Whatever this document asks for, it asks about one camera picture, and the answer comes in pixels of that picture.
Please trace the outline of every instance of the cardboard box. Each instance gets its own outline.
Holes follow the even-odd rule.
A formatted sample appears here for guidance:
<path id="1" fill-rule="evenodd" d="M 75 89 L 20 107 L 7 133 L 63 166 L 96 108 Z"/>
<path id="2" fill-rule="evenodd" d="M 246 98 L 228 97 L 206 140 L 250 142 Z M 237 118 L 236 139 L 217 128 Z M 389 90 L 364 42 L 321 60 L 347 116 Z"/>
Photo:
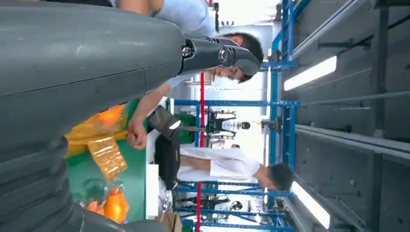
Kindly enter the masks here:
<path id="1" fill-rule="evenodd" d="M 165 225 L 169 232 L 182 232 L 182 221 L 177 213 L 159 213 L 155 220 Z"/>

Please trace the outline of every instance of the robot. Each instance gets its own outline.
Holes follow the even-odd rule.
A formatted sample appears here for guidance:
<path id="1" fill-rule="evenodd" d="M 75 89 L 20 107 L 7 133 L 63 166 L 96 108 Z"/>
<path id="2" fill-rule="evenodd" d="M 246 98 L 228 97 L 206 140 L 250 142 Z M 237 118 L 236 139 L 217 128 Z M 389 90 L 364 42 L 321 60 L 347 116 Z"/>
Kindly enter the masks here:
<path id="1" fill-rule="evenodd" d="M 239 130 L 248 130 L 249 122 L 242 122 L 236 118 L 235 112 L 224 110 L 207 109 L 207 124 L 199 127 L 179 126 L 179 131 L 203 131 L 209 139 L 233 139 Z M 218 117 L 218 115 L 230 115 L 229 117 Z"/>
<path id="2" fill-rule="evenodd" d="M 0 231 L 136 232 L 74 203 L 64 134 L 173 76 L 261 64 L 230 40 L 119 9 L 0 2 Z"/>

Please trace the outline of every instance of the blue metal shelf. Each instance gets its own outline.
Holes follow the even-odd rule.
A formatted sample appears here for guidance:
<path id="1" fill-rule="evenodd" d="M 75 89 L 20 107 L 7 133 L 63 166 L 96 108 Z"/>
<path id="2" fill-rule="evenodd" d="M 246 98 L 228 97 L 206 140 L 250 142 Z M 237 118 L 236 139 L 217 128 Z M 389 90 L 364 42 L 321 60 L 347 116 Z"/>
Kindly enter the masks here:
<path id="1" fill-rule="evenodd" d="M 300 104 L 297 101 L 281 101 L 278 98 L 278 91 L 282 88 L 282 83 L 278 82 L 279 73 L 286 72 L 290 67 L 297 66 L 297 63 L 293 61 L 293 29 L 294 21 L 297 20 L 303 10 L 311 0 L 300 0 L 296 6 L 293 5 L 292 0 L 282 0 L 283 8 L 283 18 L 282 18 L 282 30 L 278 33 L 276 38 L 272 42 L 272 52 L 279 50 L 279 43 L 282 41 L 281 45 L 281 61 L 280 62 L 264 62 L 261 67 L 261 72 L 271 72 L 271 99 L 270 102 L 267 101 L 205 101 L 206 106 L 253 106 L 253 107 L 268 107 L 270 106 L 270 119 L 272 121 L 277 119 L 278 107 L 281 107 L 282 124 L 283 128 L 279 134 L 282 137 L 282 147 L 281 155 L 282 160 L 276 160 L 276 137 L 279 133 L 278 131 L 270 132 L 269 141 L 269 164 L 275 163 L 287 163 L 292 169 L 295 167 L 295 125 L 296 125 L 296 107 Z M 197 106 L 196 124 L 199 126 L 199 106 L 200 102 L 196 100 L 175 100 L 175 105 L 194 105 Z M 196 133 L 195 144 L 198 145 L 199 133 Z M 269 191 L 265 193 L 263 188 L 256 183 L 231 183 L 231 182 L 215 182 L 215 181 L 204 181 L 203 184 L 210 185 L 232 185 L 232 186 L 243 186 L 247 187 L 241 190 L 218 190 L 218 189 L 202 189 L 202 193 L 208 194 L 245 194 L 245 195 L 256 195 L 256 196 L 269 196 L 269 202 L 275 197 L 292 197 L 293 194 L 289 192 L 280 191 Z M 180 182 L 176 191 L 181 192 L 196 192 L 197 185 L 194 182 Z M 196 215 L 196 209 L 193 208 L 177 208 L 176 211 L 191 213 L 182 216 L 183 224 L 189 226 L 195 226 L 195 222 L 192 220 L 186 220 L 184 218 Z M 236 225 L 227 223 L 201 223 L 202 226 L 212 226 L 212 227 L 226 227 L 226 228 L 241 228 L 241 229 L 259 229 L 259 230 L 271 230 L 276 232 L 293 232 L 294 228 L 291 228 L 286 223 L 286 216 L 280 213 L 250 213 L 250 212 L 237 212 L 237 211 L 216 211 L 202 209 L 202 214 L 225 214 L 236 216 L 245 220 L 253 221 L 255 220 L 248 218 L 251 216 L 262 216 L 271 217 L 273 225 Z"/>
<path id="2" fill-rule="evenodd" d="M 292 197 L 293 194 L 290 192 L 283 191 L 268 191 L 265 192 L 262 187 L 256 183 L 240 183 L 240 182 L 217 182 L 217 181 L 204 181 L 202 184 L 208 185 L 218 185 L 218 187 L 223 185 L 229 186 L 243 186 L 244 189 L 241 190 L 219 190 L 219 189 L 206 189 L 202 188 L 201 193 L 206 194 L 235 194 L 235 195 L 252 195 L 252 196 L 271 196 L 271 197 Z M 176 192 L 197 192 L 198 185 L 197 182 L 180 181 L 178 183 Z M 187 213 L 181 215 L 182 224 L 185 226 L 195 226 L 196 222 L 189 217 L 196 216 L 196 208 L 192 207 L 178 207 L 174 209 L 175 212 Z M 283 232 L 293 232 L 294 229 L 289 227 L 286 221 L 286 214 L 279 212 L 241 212 L 241 211 L 225 211 L 225 210 L 213 210 L 213 209 L 201 209 L 201 215 L 218 214 L 218 215 L 231 215 L 239 217 L 243 220 L 251 221 L 253 223 L 259 223 L 259 225 L 238 225 L 238 224 L 228 224 L 228 223 L 210 223 L 201 222 L 201 226 L 209 227 L 226 227 L 226 228 L 241 228 L 241 229 L 256 229 L 256 230 L 271 230 L 271 231 L 283 231 Z M 250 217 L 269 217 L 272 219 L 273 224 L 268 225 L 266 223 L 257 222 L 255 219 Z"/>

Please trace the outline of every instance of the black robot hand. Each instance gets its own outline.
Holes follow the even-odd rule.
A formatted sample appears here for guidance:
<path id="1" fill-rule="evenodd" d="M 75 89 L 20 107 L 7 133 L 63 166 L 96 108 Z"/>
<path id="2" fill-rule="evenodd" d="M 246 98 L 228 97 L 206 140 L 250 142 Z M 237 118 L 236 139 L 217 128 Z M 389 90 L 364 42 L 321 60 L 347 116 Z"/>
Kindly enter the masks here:
<path id="1" fill-rule="evenodd" d="M 261 63 L 247 49 L 225 38 L 209 38 L 184 34 L 186 45 L 182 48 L 183 65 L 180 74 L 200 72 L 217 66 L 238 68 L 245 75 L 254 75 Z"/>

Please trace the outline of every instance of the green table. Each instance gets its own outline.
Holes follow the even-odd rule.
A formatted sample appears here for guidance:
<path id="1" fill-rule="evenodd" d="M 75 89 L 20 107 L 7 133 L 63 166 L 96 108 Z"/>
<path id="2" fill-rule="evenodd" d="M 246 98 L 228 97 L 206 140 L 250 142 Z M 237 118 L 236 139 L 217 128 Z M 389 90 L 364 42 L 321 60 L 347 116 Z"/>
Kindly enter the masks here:
<path id="1" fill-rule="evenodd" d="M 131 101 L 127 104 L 126 110 L 128 118 L 131 118 L 138 101 Z M 130 205 L 128 221 L 143 220 L 145 216 L 145 179 L 146 179 L 146 151 L 135 150 L 127 145 L 125 140 L 118 141 L 119 148 L 127 162 L 128 169 L 124 171 L 119 180 L 124 183 L 125 198 Z M 68 160 L 71 191 L 74 200 L 86 195 L 84 182 L 97 178 L 104 180 L 98 166 L 95 164 L 89 152 L 83 152 L 73 156 Z"/>

